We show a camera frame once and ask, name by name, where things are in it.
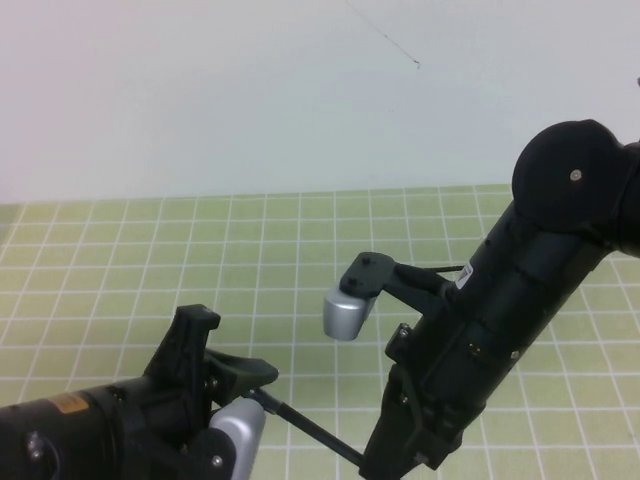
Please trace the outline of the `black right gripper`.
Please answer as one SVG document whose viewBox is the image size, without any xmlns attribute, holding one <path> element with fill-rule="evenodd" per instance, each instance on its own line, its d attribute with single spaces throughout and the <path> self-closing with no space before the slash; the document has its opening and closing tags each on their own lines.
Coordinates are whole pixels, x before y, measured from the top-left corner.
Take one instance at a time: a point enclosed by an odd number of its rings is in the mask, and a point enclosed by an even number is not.
<svg viewBox="0 0 640 480">
<path fill-rule="evenodd" d="M 358 471 L 368 480 L 438 469 L 517 362 L 518 346 L 477 323 L 429 333 L 401 324 L 385 354 L 394 364 Z"/>
</svg>

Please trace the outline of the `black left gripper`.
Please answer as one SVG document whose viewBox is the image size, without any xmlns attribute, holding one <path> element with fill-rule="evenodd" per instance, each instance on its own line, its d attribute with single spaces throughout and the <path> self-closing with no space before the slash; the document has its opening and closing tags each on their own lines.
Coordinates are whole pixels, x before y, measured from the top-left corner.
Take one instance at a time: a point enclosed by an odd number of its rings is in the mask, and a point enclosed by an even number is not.
<svg viewBox="0 0 640 480">
<path fill-rule="evenodd" d="M 106 411 L 124 436 L 149 434 L 180 449 L 205 426 L 211 406 L 206 372 L 217 405 L 278 379 L 278 369 L 263 359 L 205 352 L 219 323 L 220 316 L 202 304 L 179 306 L 143 374 L 107 388 Z"/>
</svg>

